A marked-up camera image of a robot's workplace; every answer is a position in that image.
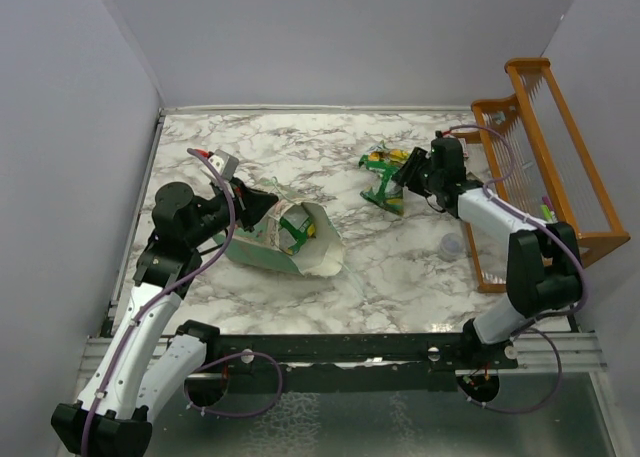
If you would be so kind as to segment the yellow green snack packet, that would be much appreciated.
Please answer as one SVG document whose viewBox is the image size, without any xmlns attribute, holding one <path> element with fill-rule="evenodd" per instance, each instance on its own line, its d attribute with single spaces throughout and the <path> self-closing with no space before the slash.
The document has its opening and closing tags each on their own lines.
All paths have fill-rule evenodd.
<svg viewBox="0 0 640 457">
<path fill-rule="evenodd" d="M 389 148 L 384 141 L 376 143 L 360 157 L 358 167 L 367 170 L 400 168 L 408 160 L 410 152 L 399 148 Z"/>
</svg>

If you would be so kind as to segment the green printed paper bag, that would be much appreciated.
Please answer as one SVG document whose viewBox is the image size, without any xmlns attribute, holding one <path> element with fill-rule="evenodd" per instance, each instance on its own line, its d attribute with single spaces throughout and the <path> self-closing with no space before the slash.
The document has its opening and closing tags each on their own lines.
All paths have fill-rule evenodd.
<svg viewBox="0 0 640 457">
<path fill-rule="evenodd" d="M 279 201 L 252 232 L 235 230 L 225 256 L 234 263 L 301 276 L 332 277 L 338 274 L 344 263 L 345 244 L 325 208 L 274 177 L 258 180 L 256 188 L 276 194 Z M 311 215 L 316 236 L 297 254 L 290 256 L 279 249 L 278 221 L 293 205 L 302 205 Z"/>
</svg>

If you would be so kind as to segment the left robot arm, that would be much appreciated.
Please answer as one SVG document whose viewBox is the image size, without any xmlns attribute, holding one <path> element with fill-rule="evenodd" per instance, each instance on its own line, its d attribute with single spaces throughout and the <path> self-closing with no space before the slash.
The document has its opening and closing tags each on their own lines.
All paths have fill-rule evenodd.
<svg viewBox="0 0 640 457">
<path fill-rule="evenodd" d="M 208 267 L 199 246 L 221 232 L 252 229 L 277 201 L 237 178 L 211 199 L 184 182 L 156 192 L 154 229 L 136 265 L 124 320 L 76 402 L 53 412 L 51 425 L 69 452 L 145 454 L 154 420 L 178 387 L 195 369 L 210 371 L 220 362 L 218 329 L 199 323 L 179 333 L 158 361 L 152 359 L 192 280 Z"/>
</svg>

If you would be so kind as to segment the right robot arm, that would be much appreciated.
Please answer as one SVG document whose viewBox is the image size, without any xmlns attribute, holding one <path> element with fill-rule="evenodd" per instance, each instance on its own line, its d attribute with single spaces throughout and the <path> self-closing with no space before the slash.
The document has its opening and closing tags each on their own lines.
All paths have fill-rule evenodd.
<svg viewBox="0 0 640 457">
<path fill-rule="evenodd" d="M 506 249 L 506 296 L 464 327 L 459 355 L 467 366 L 483 367 L 494 358 L 496 344 L 539 319 L 567 314 L 585 296 L 573 227 L 535 218 L 468 177 L 458 140 L 438 137 L 429 150 L 414 148 L 392 180 L 417 195 L 435 197 L 441 210 Z"/>
</svg>

